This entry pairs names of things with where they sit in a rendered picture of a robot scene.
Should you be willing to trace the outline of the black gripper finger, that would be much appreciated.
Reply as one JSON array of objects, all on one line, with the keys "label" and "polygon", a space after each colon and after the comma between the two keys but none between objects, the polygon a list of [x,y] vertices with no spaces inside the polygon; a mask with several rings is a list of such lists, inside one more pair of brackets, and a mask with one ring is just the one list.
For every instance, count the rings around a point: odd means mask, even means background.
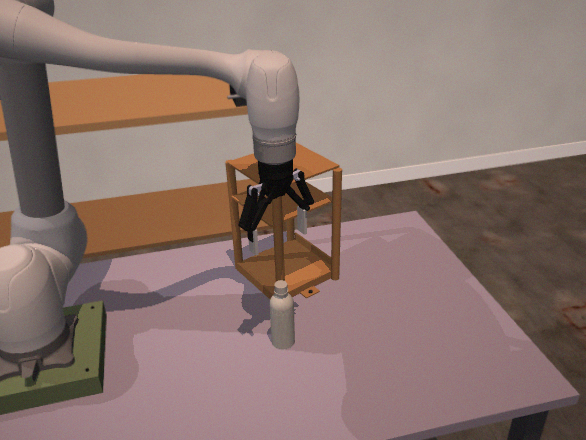
[{"label": "black gripper finger", "polygon": [[305,235],[307,234],[307,211],[310,210],[309,205],[314,204],[314,200],[305,182],[304,172],[295,168],[293,176],[304,200],[297,195],[288,183],[283,182],[282,186],[287,191],[287,194],[299,205],[297,206],[297,229]]},{"label": "black gripper finger", "polygon": [[275,194],[277,194],[279,190],[278,186],[273,186],[269,196],[265,198],[265,194],[260,191],[262,190],[261,186],[262,183],[255,186],[247,186],[247,197],[239,221],[239,226],[247,231],[249,250],[254,255],[259,254],[256,227],[258,226],[267,206],[271,204]]}]

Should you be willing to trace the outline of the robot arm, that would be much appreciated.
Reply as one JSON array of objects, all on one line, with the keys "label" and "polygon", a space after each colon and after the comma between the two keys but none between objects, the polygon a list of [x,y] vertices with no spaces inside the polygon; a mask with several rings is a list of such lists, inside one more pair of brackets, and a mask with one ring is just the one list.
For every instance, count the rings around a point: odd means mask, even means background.
[{"label": "robot arm", "polygon": [[254,157],[280,165],[296,155],[299,86],[284,54],[109,39],[53,15],[54,0],[0,0],[0,100],[20,204],[10,245],[0,248],[0,381],[21,375],[25,385],[39,371],[75,362],[79,320],[64,318],[63,306],[87,245],[86,228],[63,196],[46,64],[222,80],[246,99]]}]

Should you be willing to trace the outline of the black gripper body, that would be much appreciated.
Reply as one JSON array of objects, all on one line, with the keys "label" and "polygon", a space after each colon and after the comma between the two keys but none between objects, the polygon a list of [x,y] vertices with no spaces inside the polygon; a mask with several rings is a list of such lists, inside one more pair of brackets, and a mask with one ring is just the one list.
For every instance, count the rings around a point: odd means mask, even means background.
[{"label": "black gripper body", "polygon": [[[258,161],[258,173],[260,177],[259,184],[262,183],[261,191],[269,196],[273,186],[278,186],[279,190],[273,199],[284,196],[287,191],[283,188],[282,183],[286,182],[291,185],[293,176],[293,159],[280,165],[269,165]],[[291,175],[292,174],[292,175]],[[291,176],[290,176],[291,175]],[[290,177],[289,177],[290,176]],[[288,178],[289,177],[289,178]],[[284,180],[280,180],[284,179]],[[280,181],[279,181],[280,180]],[[259,185],[258,184],[258,185]]]}]

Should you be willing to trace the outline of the beige bottle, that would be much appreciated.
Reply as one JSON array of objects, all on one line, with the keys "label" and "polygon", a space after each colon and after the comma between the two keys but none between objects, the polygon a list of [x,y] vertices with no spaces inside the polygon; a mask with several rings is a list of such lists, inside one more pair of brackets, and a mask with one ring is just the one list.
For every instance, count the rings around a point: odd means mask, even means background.
[{"label": "beige bottle", "polygon": [[275,294],[270,299],[272,345],[285,350],[295,343],[294,300],[288,293],[286,281],[279,280],[274,286]]}]

